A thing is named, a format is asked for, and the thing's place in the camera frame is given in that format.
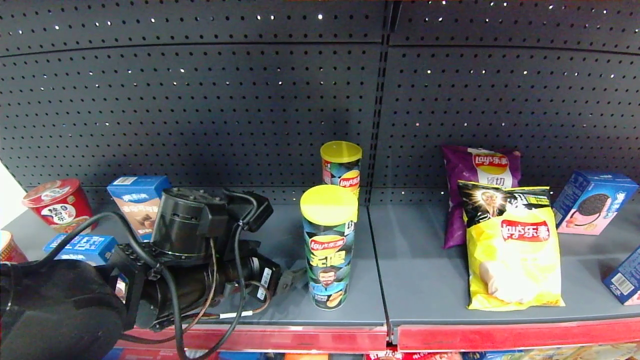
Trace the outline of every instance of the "potato chip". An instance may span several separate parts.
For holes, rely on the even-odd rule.
[[[549,189],[458,181],[469,258],[469,309],[564,306]]]

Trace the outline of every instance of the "yellow lid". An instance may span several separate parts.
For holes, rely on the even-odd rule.
[[[337,185],[318,185],[302,194],[300,211],[314,224],[336,226],[357,220],[358,199]]]
[[[351,142],[328,142],[320,148],[322,159],[332,163],[349,163],[362,158],[362,148]]]

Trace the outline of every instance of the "oreo box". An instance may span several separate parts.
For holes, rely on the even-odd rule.
[[[640,247],[603,282],[623,305],[640,305]]]
[[[50,253],[67,234],[58,234],[42,249],[46,254]],[[105,265],[113,253],[113,248],[118,245],[116,238],[106,235],[80,234],[76,236],[56,256],[56,259],[75,259],[85,261],[93,266]]]
[[[140,241],[151,241],[162,191],[170,187],[166,176],[123,176],[107,186],[107,191]]]
[[[637,188],[623,174],[574,171],[553,206],[558,232],[600,234]]]

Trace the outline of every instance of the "lay's chip canister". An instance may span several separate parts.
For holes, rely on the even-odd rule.
[[[345,188],[319,185],[300,199],[309,292],[314,304],[334,310],[347,299],[358,199]]]
[[[323,182],[347,188],[358,198],[362,148],[350,142],[333,141],[322,145],[320,155]]]

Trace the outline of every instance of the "lay's chip bag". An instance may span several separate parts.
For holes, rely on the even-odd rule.
[[[469,258],[469,309],[564,306],[549,189],[458,181]]]
[[[517,188],[520,180],[520,153],[513,150],[491,151],[480,148],[445,145],[442,147],[449,185],[449,214],[444,248],[466,242],[462,220],[463,201],[458,194],[458,181]]]

